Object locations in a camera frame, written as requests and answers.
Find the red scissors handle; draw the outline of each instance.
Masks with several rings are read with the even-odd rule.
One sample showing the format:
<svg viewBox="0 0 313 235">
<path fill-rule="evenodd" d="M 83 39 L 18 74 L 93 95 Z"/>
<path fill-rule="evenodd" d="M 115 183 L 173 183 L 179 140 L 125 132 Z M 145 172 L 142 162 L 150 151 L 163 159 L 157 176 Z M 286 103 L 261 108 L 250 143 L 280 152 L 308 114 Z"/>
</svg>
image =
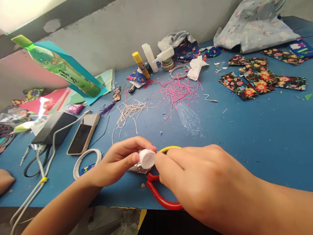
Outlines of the red scissors handle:
<svg viewBox="0 0 313 235">
<path fill-rule="evenodd" d="M 157 189 L 155 188 L 155 186 L 152 184 L 151 181 L 158 181 L 160 179 L 160 176 L 155 176 L 152 175 L 151 173 L 148 174 L 147 176 L 148 180 L 146 182 L 146 185 L 148 186 L 148 188 L 150 189 L 150 191 L 152 192 L 153 196 L 157 199 L 157 201 L 164 206 L 166 209 L 168 210 L 172 210 L 172 211 L 179 211 L 182 210 L 183 207 L 179 202 L 169 202 L 167 200 L 165 200 L 157 191 Z"/>
</svg>

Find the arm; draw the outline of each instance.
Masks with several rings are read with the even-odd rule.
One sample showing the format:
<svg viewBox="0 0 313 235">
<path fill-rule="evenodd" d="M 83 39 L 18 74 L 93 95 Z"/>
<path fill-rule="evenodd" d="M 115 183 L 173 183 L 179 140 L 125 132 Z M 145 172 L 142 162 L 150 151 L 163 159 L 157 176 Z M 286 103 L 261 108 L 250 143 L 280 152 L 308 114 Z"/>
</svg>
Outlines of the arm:
<svg viewBox="0 0 313 235">
<path fill-rule="evenodd" d="M 42 209 L 22 235 L 69 234 L 101 189 L 117 182 L 139 162 L 140 149 L 157 151 L 149 141 L 139 136 L 114 144 L 97 166 L 79 177 Z"/>
<path fill-rule="evenodd" d="M 203 224 L 228 234 L 313 234 L 313 193 L 252 175 L 217 145 L 157 153 L 160 181 Z"/>
</svg>

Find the gray cloth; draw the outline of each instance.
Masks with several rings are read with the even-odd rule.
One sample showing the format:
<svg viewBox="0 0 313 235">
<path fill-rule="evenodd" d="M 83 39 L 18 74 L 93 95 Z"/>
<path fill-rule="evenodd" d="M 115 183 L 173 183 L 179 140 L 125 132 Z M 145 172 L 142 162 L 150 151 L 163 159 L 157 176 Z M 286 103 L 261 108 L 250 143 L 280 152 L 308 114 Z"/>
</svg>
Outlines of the gray cloth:
<svg viewBox="0 0 313 235">
<path fill-rule="evenodd" d="M 189 42 L 193 43 L 195 39 L 186 31 L 180 31 L 175 33 L 170 33 L 166 37 L 157 43 L 160 51 L 164 51 L 165 49 L 172 47 L 178 47 L 182 41 L 187 38 Z"/>
<path fill-rule="evenodd" d="M 283 21 L 277 19 L 277 12 L 285 1 L 243 0 L 225 28 L 219 28 L 216 32 L 214 46 L 232 49 L 241 45 L 244 54 L 300 38 Z"/>
</svg>

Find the table surface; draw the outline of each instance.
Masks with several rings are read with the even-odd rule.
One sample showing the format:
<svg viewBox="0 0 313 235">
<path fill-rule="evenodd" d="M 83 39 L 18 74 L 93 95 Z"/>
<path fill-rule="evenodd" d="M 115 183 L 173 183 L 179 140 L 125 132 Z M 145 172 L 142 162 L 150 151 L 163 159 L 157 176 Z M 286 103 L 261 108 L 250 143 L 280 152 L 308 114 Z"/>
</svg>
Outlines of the table surface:
<svg viewBox="0 0 313 235">
<path fill-rule="evenodd" d="M 313 23 L 297 17 L 284 18 L 292 29 L 298 29 L 296 33 L 301 36 L 313 35 Z M 306 41 L 313 45 L 313 38 Z M 212 41 L 201 43 L 199 48 L 213 45 Z M 243 101 L 221 83 L 220 77 L 231 71 L 239 75 L 239 67 L 228 67 L 218 74 L 215 73 L 217 62 L 228 62 L 230 56 L 236 52 L 222 52 L 215 58 L 207 61 L 210 66 L 203 67 L 199 81 L 203 91 L 198 90 L 199 99 L 190 102 L 184 100 L 182 106 L 178 105 L 178 111 L 173 109 L 172 121 L 164 121 L 170 107 L 164 108 L 164 101 L 157 108 L 144 110 L 137 119 L 138 135 L 150 140 L 158 149 L 166 146 L 177 145 L 181 147 L 202 147 L 210 144 L 220 145 L 240 163 L 257 177 L 272 183 L 285 185 L 292 188 L 313 191 L 313 158 L 312 144 L 312 115 L 313 98 L 302 101 L 295 96 L 304 99 L 306 94 L 312 93 L 313 79 L 311 68 L 313 59 L 299 66 L 293 66 L 268 57 L 269 70 L 281 76 L 300 76 L 307 80 L 306 91 L 296 91 L 276 88 L 275 92 L 259 95 L 254 99 Z M 245 55 L 246 57 L 264 57 L 259 52 Z M 115 72 L 117 84 L 123 91 L 130 85 L 126 77 L 136 70 L 132 66 Z M 169 73 L 159 69 L 158 73 L 151 76 L 152 80 L 166 81 L 170 79 Z M 155 91 L 160 89 L 159 84 L 151 85 L 147 89 L 137 89 L 132 98 L 146 102 L 148 107 L 155 107 L 163 96 Z M 210 99 L 218 100 L 218 103 L 210 103 L 203 94 L 209 94 Z M 100 98 L 91 107 L 98 113 L 103 104 L 112 102 L 112 93 Z M 110 112 L 110 121 L 106 134 L 93 146 L 102 152 L 106 152 L 112 145 L 112 131 L 120 112 L 118 109 Z M 102 118 L 96 128 L 91 143 L 98 139 L 104 132 L 108 122 L 108 116 Z M 77 156 L 66 155 L 67 148 L 75 134 L 78 123 L 72 127 L 63 144 L 58 148 L 53 160 L 48 177 L 49 180 L 31 203 L 32 207 L 44 207 L 73 181 L 73 167 Z M 114 133 L 114 142 L 118 140 L 118 131 Z M 136 136 L 134 121 L 128 119 L 122 129 L 120 140 Z M 26 158 L 22 167 L 19 166 L 27 144 L 33 138 L 33 134 L 20 134 L 0 155 L 0 168 L 8 170 L 16 181 L 11 187 L 12 192 L 6 193 L 0 198 L 0 206 L 19 207 L 40 179 L 40 176 L 25 178 L 23 170 L 27 163 L 35 157 L 32 151 Z M 89 154 L 82 162 L 81 168 L 95 162 L 95 153 Z M 38 166 L 33 164 L 30 171 L 35 172 Z M 152 173 L 157 174 L 155 167 Z M 114 185 L 104 188 L 93 201 L 92 205 L 135 207 L 144 209 L 164 209 L 153 197 L 146 187 L 141 184 L 146 182 L 144 174 L 126 172 Z M 169 189 L 154 182 L 160 194 L 169 201 L 176 202 L 175 196 Z"/>
</svg>

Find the floor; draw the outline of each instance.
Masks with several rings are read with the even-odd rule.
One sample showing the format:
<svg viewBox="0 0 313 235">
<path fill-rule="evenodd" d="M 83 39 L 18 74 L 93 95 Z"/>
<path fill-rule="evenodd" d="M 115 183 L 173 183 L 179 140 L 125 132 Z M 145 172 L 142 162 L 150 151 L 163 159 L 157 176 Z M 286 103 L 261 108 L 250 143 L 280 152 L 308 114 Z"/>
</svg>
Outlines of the floor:
<svg viewBox="0 0 313 235">
<path fill-rule="evenodd" d="M 22 221 L 35 217 L 41 209 L 28 208 Z M 16 210 L 15 207 L 0 208 L 1 235 L 10 235 L 11 226 L 9 221 Z M 106 208 L 104 206 L 89 208 L 70 235 L 137 235 L 139 217 L 140 210 Z M 17 226 L 15 235 L 20 235 L 28 223 Z"/>
</svg>

